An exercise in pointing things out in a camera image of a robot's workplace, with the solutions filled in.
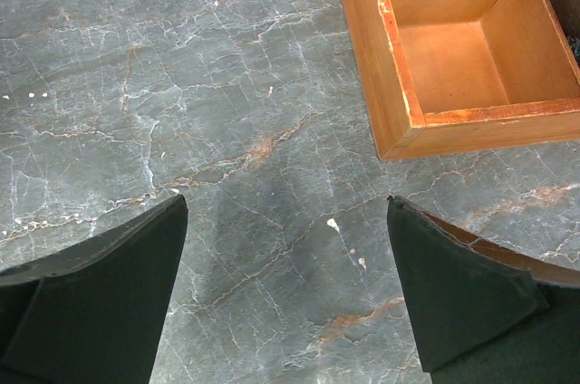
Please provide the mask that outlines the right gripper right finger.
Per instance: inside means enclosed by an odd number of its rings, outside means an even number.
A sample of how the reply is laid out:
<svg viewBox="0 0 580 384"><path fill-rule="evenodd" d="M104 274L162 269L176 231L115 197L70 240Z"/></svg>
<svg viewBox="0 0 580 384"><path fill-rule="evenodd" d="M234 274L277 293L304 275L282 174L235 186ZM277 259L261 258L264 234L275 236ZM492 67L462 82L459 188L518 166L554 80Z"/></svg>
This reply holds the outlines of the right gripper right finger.
<svg viewBox="0 0 580 384"><path fill-rule="evenodd" d="M422 369L435 383L576 383L579 273L391 197L387 223Z"/></svg>

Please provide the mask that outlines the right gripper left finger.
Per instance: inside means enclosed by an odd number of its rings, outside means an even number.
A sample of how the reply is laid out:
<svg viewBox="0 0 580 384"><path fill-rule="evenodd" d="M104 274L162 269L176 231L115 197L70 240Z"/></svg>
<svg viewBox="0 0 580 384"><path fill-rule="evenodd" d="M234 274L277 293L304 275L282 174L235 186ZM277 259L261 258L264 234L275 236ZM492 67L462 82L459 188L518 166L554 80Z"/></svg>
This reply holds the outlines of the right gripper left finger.
<svg viewBox="0 0 580 384"><path fill-rule="evenodd" d="M182 195L1 272L4 383L147 383L188 226Z"/></svg>

